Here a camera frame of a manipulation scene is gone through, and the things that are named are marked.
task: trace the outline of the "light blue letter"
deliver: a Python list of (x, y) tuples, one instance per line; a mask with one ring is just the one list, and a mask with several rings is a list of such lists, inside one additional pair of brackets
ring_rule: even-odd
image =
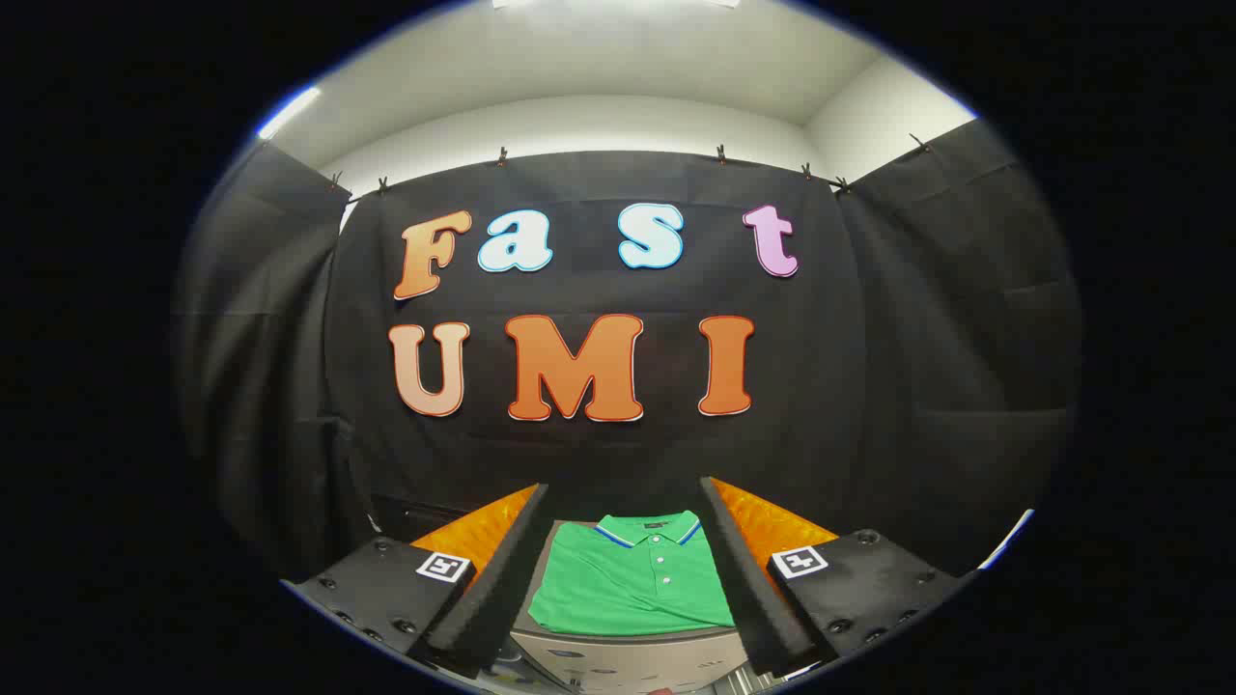
[(544, 268), (554, 252), (549, 250), (549, 218), (536, 210), (515, 210), (489, 223), (493, 239), (481, 245), (476, 262), (481, 268), (501, 273), (518, 267), (524, 272)]
[(635, 203), (618, 215), (618, 231), (630, 241), (618, 257), (633, 268), (667, 268), (682, 256), (682, 213), (674, 205)]

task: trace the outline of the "black fabric backdrop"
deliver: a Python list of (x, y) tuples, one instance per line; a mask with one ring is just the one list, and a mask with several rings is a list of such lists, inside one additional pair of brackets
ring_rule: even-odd
[[(376, 497), (407, 514), (462, 514), (544, 482), (544, 513), (587, 519), (680, 510), (705, 475), (838, 533), (881, 529), (963, 574), (1033, 506), (1056, 463), (1080, 317), (1063, 240), (1015, 156), (980, 121), (928, 145), (838, 194), (795, 172), (691, 155), (513, 158), (366, 195), (337, 237), (346, 192), (305, 168), (272, 176), (286, 156), (265, 147), (216, 193), (185, 256), (177, 350), (192, 373), (182, 402), (195, 454), (216, 471), (229, 519), (293, 579), (372, 534), (367, 514), (408, 535), (441, 523), (392, 518)], [(245, 188), (243, 176), (265, 183)], [(274, 189), (288, 210), (256, 234), (269, 215), (242, 202)], [(633, 203), (682, 211), (674, 266), (618, 257), (617, 216)], [(760, 267), (742, 224), (765, 204), (794, 224), (794, 277)], [(525, 208), (549, 216), (552, 261), (482, 271), (488, 223)], [(435, 267), (441, 286), (396, 302), (402, 231), (456, 210), (473, 226)], [(644, 417), (509, 418), (506, 322), (546, 314), (578, 350), (606, 313), (644, 322)], [(755, 324), (753, 407), (708, 418), (696, 411), (708, 369), (698, 323), (719, 314)], [(423, 417), (396, 391), (387, 331), (442, 322), (471, 326), (465, 399), (447, 418)], [(436, 341), (420, 352), (435, 391)]]
[(321, 317), (347, 198), (278, 147), (252, 147), (203, 207), (173, 296), (190, 461), (227, 522), (289, 579), (371, 529), (336, 453), (349, 427), (323, 390)]

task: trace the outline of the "white ceiling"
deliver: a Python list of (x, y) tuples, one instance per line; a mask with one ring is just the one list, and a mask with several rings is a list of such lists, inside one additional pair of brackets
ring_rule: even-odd
[(276, 141), (320, 168), (451, 114), (583, 94), (686, 99), (802, 126), (880, 54), (777, 0), (468, 1), (321, 78)]

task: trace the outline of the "ceiling light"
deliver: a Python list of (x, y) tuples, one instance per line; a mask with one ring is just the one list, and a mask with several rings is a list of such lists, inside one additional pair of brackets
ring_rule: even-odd
[(273, 119), (271, 119), (265, 126), (262, 126), (262, 130), (257, 132), (257, 136), (261, 137), (262, 140), (269, 140), (274, 137), (274, 134), (278, 132), (279, 129), (284, 126), (284, 124), (292, 120), (292, 116), (303, 111), (304, 108), (308, 106), (310, 101), (318, 98), (319, 94), (321, 94), (321, 90), (318, 89), (316, 87), (310, 87), (309, 89), (305, 89), (304, 92), (298, 94), (297, 98), (293, 99), (287, 106), (284, 106), (282, 111), (276, 114)]
[[(512, 5), (518, 5), (523, 1), (524, 0), (493, 0), (493, 9), (498, 10), (501, 7), (509, 7)], [(722, 7), (729, 7), (730, 10), (733, 10), (734, 7), (738, 6), (739, 0), (703, 0), (703, 1), (708, 2), (709, 5), (721, 5)]]

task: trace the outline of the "pink letter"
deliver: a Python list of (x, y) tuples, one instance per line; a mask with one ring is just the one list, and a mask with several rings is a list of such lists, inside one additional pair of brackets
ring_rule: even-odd
[(786, 256), (781, 246), (781, 235), (794, 234), (794, 229), (790, 220), (776, 216), (776, 208), (756, 208), (743, 215), (743, 224), (755, 228), (755, 257), (769, 275), (790, 277), (798, 271), (798, 260)]

